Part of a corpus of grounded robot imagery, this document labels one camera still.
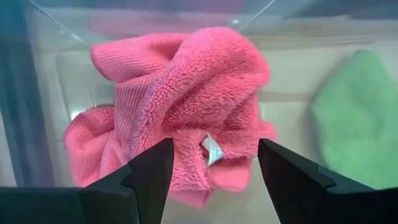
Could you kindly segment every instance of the green towel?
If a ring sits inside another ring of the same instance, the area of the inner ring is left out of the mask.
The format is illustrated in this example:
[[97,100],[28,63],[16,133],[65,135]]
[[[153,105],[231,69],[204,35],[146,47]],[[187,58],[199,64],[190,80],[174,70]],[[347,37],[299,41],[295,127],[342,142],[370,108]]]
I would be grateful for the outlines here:
[[374,52],[345,60],[311,109],[329,168],[375,189],[398,186],[398,97]]

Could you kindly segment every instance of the towel tag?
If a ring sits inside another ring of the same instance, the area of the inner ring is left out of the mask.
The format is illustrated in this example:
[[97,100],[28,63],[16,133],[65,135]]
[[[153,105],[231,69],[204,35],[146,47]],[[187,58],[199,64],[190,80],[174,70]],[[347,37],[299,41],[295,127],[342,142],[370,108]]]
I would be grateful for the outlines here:
[[209,151],[209,160],[207,161],[208,167],[219,161],[223,157],[223,151],[209,133],[207,133],[207,137],[205,138],[205,140],[203,140],[201,145],[207,151]]

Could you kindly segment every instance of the clear plastic container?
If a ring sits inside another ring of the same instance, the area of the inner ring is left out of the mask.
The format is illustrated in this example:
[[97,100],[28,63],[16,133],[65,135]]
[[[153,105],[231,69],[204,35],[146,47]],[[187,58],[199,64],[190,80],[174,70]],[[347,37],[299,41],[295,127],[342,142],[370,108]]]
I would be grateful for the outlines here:
[[[398,79],[398,3],[392,1],[6,2],[13,12],[0,13],[0,58],[6,58],[0,61],[0,184],[6,186],[74,185],[63,132],[78,113],[114,102],[113,83],[90,59],[96,43],[208,26],[240,30],[271,68],[271,82],[260,92],[261,118],[276,127],[279,144],[319,164],[308,107],[333,68],[358,49],[373,49]],[[226,222],[279,222],[257,161],[245,193],[219,191],[204,210],[169,200],[163,221]]]

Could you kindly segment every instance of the pink microfiber cloth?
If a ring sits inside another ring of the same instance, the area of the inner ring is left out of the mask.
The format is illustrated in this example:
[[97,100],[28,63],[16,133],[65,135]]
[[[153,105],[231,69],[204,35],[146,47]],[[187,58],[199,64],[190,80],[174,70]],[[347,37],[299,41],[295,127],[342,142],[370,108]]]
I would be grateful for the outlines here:
[[[65,131],[77,186],[173,138],[169,197],[201,208],[214,189],[245,190],[259,139],[274,139],[257,99],[269,71],[250,41],[227,28],[151,34],[96,45],[91,58],[117,83],[116,100],[79,114]],[[223,151],[211,166],[201,145],[207,134]]]

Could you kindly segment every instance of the fluffy fabric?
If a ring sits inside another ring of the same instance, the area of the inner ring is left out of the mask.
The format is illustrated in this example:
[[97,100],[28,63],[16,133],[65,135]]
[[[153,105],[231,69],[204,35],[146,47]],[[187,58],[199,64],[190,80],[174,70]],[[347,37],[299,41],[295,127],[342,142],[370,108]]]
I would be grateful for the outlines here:
[[[272,126],[259,120],[257,99],[269,71],[250,41],[227,28],[151,34],[96,45],[91,58],[117,83],[116,100],[79,114],[65,132],[78,186],[173,138],[169,197],[203,207],[214,189],[245,190],[259,139],[274,139]],[[201,146],[206,133],[224,152],[210,167]]]

